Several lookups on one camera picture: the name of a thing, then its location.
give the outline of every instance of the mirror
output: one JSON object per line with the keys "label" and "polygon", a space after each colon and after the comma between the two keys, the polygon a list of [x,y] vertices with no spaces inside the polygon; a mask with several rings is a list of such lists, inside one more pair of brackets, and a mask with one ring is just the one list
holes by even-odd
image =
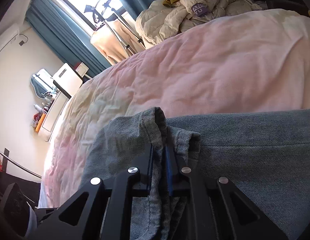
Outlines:
{"label": "mirror", "polygon": [[37,74],[33,74],[30,79],[36,95],[42,99],[45,99],[44,94],[47,92],[55,94],[56,87],[53,81],[52,76],[45,69],[41,69]]}

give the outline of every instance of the gray denim jeans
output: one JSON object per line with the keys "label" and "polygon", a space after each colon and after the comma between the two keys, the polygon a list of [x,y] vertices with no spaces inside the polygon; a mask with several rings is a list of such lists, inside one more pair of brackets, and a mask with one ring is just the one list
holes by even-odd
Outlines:
{"label": "gray denim jeans", "polygon": [[151,194],[133,200],[131,239],[171,239],[180,222],[186,200],[169,197],[161,165],[167,133],[189,167],[231,179],[289,239],[310,222],[310,110],[165,119],[153,107],[103,128],[82,177],[83,184],[115,176],[144,153],[146,142],[153,144]]}

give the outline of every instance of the silver screw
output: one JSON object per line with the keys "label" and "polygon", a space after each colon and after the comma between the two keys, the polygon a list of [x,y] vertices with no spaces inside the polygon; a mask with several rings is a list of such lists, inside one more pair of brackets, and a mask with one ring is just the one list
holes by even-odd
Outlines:
{"label": "silver screw", "polygon": [[182,167],[182,173],[190,173],[192,171],[189,167]]}
{"label": "silver screw", "polygon": [[226,178],[226,177],[220,177],[220,178],[218,179],[218,181],[219,181],[219,183],[221,183],[221,184],[227,184],[227,183],[228,183],[228,178]]}
{"label": "silver screw", "polygon": [[136,168],[136,167],[130,167],[129,169],[128,169],[128,172],[129,173],[136,173],[138,171],[138,168]]}
{"label": "silver screw", "polygon": [[100,178],[94,177],[90,180],[90,183],[93,185],[98,185],[98,184],[100,184]]}

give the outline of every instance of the window frame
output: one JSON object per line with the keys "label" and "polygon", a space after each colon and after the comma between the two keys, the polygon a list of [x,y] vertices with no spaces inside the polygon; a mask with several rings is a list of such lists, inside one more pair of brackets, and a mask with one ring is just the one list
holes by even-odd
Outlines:
{"label": "window frame", "polygon": [[[92,24],[86,17],[84,14],[82,14],[74,5],[72,5],[72,3],[68,0],[63,0],[85,23],[87,23],[87,25],[92,28],[93,31],[97,31],[98,29],[100,29],[101,27],[104,26],[104,24],[102,23],[99,27],[96,27],[94,24]],[[119,8],[116,13],[118,15],[122,15],[124,12],[126,12],[124,7]],[[109,18],[107,18],[107,21],[114,21],[116,20],[117,17],[112,14]]]}

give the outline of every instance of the pile of clothes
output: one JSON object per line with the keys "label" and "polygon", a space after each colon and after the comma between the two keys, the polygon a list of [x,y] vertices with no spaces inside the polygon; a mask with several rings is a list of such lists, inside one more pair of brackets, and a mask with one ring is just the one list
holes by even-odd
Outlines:
{"label": "pile of clothes", "polygon": [[262,8],[252,0],[156,0],[136,19],[136,31],[149,47],[213,19]]}

